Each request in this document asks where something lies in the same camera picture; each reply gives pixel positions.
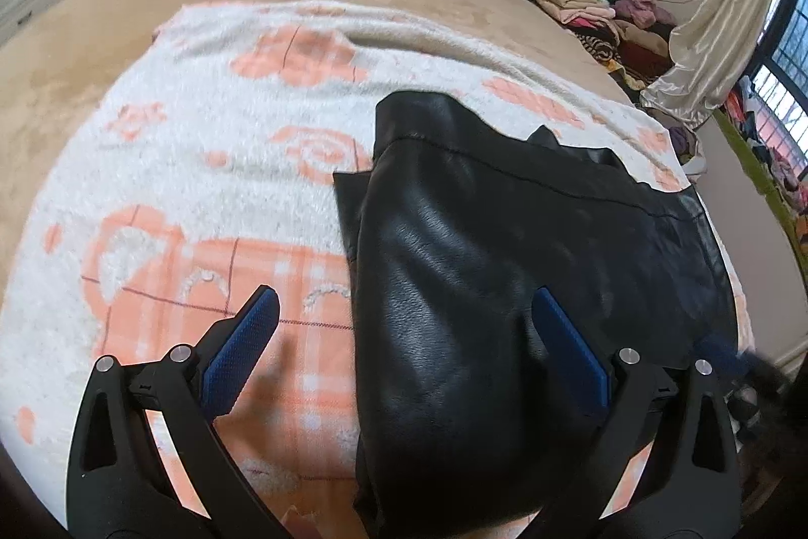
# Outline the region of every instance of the window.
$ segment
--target window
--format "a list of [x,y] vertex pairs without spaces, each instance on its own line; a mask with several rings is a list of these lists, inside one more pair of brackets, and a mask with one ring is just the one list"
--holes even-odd
[[808,173],[808,0],[772,0],[746,71],[761,139]]

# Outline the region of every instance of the blue gripper pad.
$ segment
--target blue gripper pad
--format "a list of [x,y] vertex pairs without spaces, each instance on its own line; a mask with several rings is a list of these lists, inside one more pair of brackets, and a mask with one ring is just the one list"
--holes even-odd
[[208,421],[233,409],[279,318],[280,301],[275,291],[268,288],[213,357],[202,379],[201,406]]
[[738,356],[735,346],[716,333],[702,338],[694,352],[699,359],[708,360],[721,378],[739,380],[749,372],[750,364],[744,355]]
[[533,326],[547,348],[549,366],[559,374],[587,416],[609,412],[609,375],[547,288],[533,294]]

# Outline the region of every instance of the orange pattern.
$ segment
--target orange pattern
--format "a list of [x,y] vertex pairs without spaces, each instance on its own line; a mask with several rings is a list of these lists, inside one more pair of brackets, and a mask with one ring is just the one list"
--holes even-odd
[[646,445],[645,448],[631,458],[629,465],[625,467],[623,478],[620,484],[617,485],[612,500],[607,505],[610,513],[619,512],[621,509],[628,507],[631,497],[637,489],[637,484],[639,484],[640,475],[645,469],[645,464],[648,463],[652,448],[653,444]]
[[483,82],[482,85],[504,102],[522,106],[533,113],[543,115],[556,122],[570,124],[576,128],[583,128],[583,122],[571,110],[567,110],[562,104],[551,99],[549,96],[536,94],[532,90],[512,80],[495,76]]
[[345,8],[326,7],[325,5],[309,5],[295,10],[301,17],[342,17]]
[[[107,301],[102,256],[126,227],[160,240],[163,251]],[[163,213],[134,206],[102,222],[82,264],[82,283],[100,323],[94,355],[112,354],[123,364],[160,359],[180,342],[195,344],[257,286],[272,286],[280,325],[217,430],[237,462],[252,459],[302,477],[351,477],[345,455],[353,447],[343,444],[356,424],[356,401],[344,256],[249,238],[188,244]]]
[[665,192],[678,192],[682,189],[682,184],[672,169],[662,168],[658,165],[652,165],[651,168],[653,169],[653,178]]
[[318,32],[302,25],[285,25],[260,37],[256,49],[239,56],[230,68],[245,78],[280,75],[296,87],[311,87],[329,79],[365,80],[365,69],[350,64],[357,50],[342,33]]
[[229,163],[229,161],[230,159],[227,156],[227,152],[205,153],[205,163],[207,163],[209,167],[213,168],[225,167]]
[[644,127],[637,131],[637,139],[639,139],[643,147],[657,154],[673,149],[667,131],[660,133],[657,130]]
[[126,142],[133,142],[150,124],[159,124],[166,120],[162,103],[126,104],[118,111],[118,118],[114,122],[109,122],[107,130],[114,131]]
[[27,406],[20,407],[15,417],[15,422],[17,423],[17,433],[19,433],[22,440],[28,445],[33,445],[34,426],[36,425],[34,412]]
[[46,254],[53,254],[58,248],[59,244],[62,243],[62,225],[61,224],[51,224],[47,231],[45,232],[45,236],[42,240],[42,249],[45,250]]
[[[155,413],[156,412],[153,411],[146,412],[149,422],[153,422],[152,417]],[[199,499],[199,495],[196,493],[194,485],[191,484],[191,478],[188,477],[188,474],[185,472],[183,462],[179,461],[179,457],[167,455],[159,448],[159,446],[158,453],[160,455],[160,460],[163,462],[163,466],[166,468],[166,475],[168,475],[168,479],[171,480],[171,485],[174,488],[179,501],[183,504],[183,507],[190,509],[192,512],[196,512],[197,514],[210,518],[208,510],[205,509],[205,506]]]
[[287,145],[300,175],[323,185],[332,183],[334,171],[359,172],[373,164],[362,145],[338,130],[284,126],[269,140]]

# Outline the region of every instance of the leather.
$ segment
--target leather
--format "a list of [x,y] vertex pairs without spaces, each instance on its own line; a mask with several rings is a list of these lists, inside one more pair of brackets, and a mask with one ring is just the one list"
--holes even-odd
[[682,367],[737,342],[692,188],[637,183],[607,149],[508,138],[449,96],[377,106],[371,173],[334,176],[350,266],[370,537],[438,537],[535,511],[595,432],[530,322],[548,286],[597,355]]

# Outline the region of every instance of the patterned cloth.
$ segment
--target patterned cloth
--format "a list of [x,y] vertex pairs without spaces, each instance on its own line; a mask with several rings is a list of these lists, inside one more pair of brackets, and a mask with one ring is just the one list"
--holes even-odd
[[614,45],[609,44],[601,37],[595,37],[595,35],[585,35],[583,33],[575,33],[575,37],[578,38],[583,45],[583,48],[587,50],[587,53],[589,53],[590,56],[601,64],[607,63],[609,60],[616,60],[619,58],[619,56],[617,56],[617,49],[614,47]]
[[[447,92],[519,139],[544,124],[564,144],[609,147],[655,188],[688,185],[644,113],[432,21],[329,1],[184,8],[60,155],[0,312],[0,380],[14,383],[0,438],[58,518],[94,360],[160,359],[267,283],[280,325],[216,429],[277,516],[293,504],[324,539],[365,536],[351,508],[359,426],[331,174],[369,167],[375,106],[402,88]],[[750,323],[725,260],[743,348]],[[47,368],[31,368],[43,356]],[[162,417],[152,421],[181,499],[200,509]]]

